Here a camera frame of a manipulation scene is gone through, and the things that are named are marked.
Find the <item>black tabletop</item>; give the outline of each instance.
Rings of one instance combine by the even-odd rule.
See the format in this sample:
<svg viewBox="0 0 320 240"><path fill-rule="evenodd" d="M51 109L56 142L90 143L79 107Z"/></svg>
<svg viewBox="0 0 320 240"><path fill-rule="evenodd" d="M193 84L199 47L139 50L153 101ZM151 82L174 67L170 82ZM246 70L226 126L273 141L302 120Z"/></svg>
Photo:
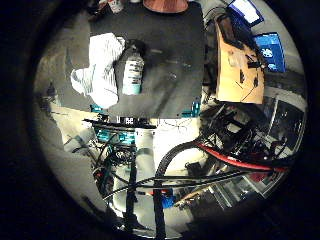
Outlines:
<svg viewBox="0 0 320 240"><path fill-rule="evenodd" d="M201 99L204 68L204 30L198 3L189 3L182 14L153 13L142 4L126 4L122 12L92 24L92 36L113 32L143 41L146 53L141 94L122 94L125 52L115 65L119 102L105 110L108 115L144 118L177 118ZM90 110L93 101L68 87L66 107Z"/></svg>

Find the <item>white cloth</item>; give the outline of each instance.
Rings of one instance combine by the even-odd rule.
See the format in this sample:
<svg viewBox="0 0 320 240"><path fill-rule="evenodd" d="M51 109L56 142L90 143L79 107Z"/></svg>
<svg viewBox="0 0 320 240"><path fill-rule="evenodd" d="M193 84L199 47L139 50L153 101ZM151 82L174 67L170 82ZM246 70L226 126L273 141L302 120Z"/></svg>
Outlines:
<svg viewBox="0 0 320 240"><path fill-rule="evenodd" d="M125 40L113 33L90 38L90 66L71 72L71 83L80 94L89 95L102 108L109 108L118 102L118 90L113 63L119 59L125 48Z"/></svg>

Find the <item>spray bottle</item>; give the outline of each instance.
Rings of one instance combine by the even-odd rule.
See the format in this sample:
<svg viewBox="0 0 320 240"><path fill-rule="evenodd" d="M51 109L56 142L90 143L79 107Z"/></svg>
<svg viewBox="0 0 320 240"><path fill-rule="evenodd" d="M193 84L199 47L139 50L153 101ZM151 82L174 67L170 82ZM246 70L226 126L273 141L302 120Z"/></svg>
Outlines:
<svg viewBox="0 0 320 240"><path fill-rule="evenodd" d="M138 95L141 92L141 81L144 61L135 45L131 46L132 54L126 61L123 75L122 93L125 95Z"/></svg>

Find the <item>red cable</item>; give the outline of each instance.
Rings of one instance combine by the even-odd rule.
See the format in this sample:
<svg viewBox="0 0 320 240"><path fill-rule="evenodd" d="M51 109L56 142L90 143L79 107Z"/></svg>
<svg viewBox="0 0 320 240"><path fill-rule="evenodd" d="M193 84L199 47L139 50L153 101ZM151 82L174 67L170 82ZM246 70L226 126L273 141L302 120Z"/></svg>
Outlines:
<svg viewBox="0 0 320 240"><path fill-rule="evenodd" d="M250 169L256 169L256 170L265 170L265 171L276 171L276 172L286 172L286 168L272 168L269 166L263 166L263 165L258 165L258 164L252 164L252 163L245 163L245 162L240 162L237 159L230 159L230 157L225 156L212 148L209 148L201 143L196 143L198 147L200 147L202 150L206 151L207 153L215 156L216 158L220 159L223 162L226 162L230 165L236 166L236 167L241 167L241 168L250 168Z"/></svg>

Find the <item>teal machine part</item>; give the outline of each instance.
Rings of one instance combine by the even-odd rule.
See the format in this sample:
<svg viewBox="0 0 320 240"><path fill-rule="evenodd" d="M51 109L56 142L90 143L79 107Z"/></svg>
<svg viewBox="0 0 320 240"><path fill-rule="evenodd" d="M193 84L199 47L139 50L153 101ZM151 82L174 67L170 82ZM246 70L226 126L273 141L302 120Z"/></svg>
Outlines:
<svg viewBox="0 0 320 240"><path fill-rule="evenodd" d="M97 104L91 104L90 109L91 109L91 112L103 114L103 108L99 107Z"/></svg>
<svg viewBox="0 0 320 240"><path fill-rule="evenodd" d="M109 139L115 134L108 129L95 128L96 136L100 142L108 142ZM134 132L117 132L117 136L112 139L112 143L118 143L125 145L135 144Z"/></svg>
<svg viewBox="0 0 320 240"><path fill-rule="evenodd" d="M183 118L199 117L200 114L200 102L193 102L191 110L185 110L182 112L181 116Z"/></svg>

